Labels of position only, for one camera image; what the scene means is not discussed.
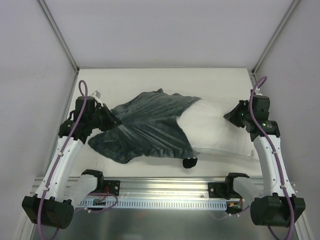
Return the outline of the white pillow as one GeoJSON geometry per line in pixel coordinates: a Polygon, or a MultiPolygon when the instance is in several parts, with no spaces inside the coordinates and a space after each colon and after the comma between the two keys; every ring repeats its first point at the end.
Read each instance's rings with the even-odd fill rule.
{"type": "Polygon", "coordinates": [[[198,153],[257,160],[250,135],[224,119],[231,108],[228,102],[200,99],[177,118],[177,124],[198,153]]]}

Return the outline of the zebra and grey pillowcase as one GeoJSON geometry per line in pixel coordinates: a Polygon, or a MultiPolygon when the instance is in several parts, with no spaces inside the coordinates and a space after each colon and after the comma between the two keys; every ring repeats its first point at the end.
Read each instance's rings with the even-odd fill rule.
{"type": "Polygon", "coordinates": [[[167,94],[162,89],[142,92],[110,111],[122,124],[91,137],[88,145],[119,164],[141,156],[181,159],[185,169],[196,166],[197,153],[177,123],[200,98],[167,94]]]}

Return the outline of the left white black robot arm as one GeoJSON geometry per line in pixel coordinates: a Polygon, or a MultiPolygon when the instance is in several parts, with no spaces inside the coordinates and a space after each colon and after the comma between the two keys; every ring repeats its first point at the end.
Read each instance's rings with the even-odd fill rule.
{"type": "Polygon", "coordinates": [[[22,208],[33,224],[66,229],[76,207],[87,196],[96,196],[100,208],[112,208],[118,202],[120,181],[107,181],[101,171],[86,169],[79,180],[67,187],[76,156],[93,130],[115,127],[119,120],[99,99],[99,92],[80,96],[75,109],[59,128],[57,146],[49,168],[33,194],[25,196],[22,208]]]}

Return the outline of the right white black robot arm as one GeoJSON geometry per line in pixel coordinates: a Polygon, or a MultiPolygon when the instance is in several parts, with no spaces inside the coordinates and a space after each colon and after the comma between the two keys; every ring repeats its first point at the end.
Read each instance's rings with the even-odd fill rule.
{"type": "Polygon", "coordinates": [[[296,197],[281,153],[280,130],[269,120],[270,99],[254,95],[240,100],[224,118],[250,135],[258,154],[263,190],[259,190],[246,173],[229,173],[225,178],[222,198],[239,196],[249,204],[252,222],[256,226],[291,227],[306,209],[305,200],[296,197]]]}

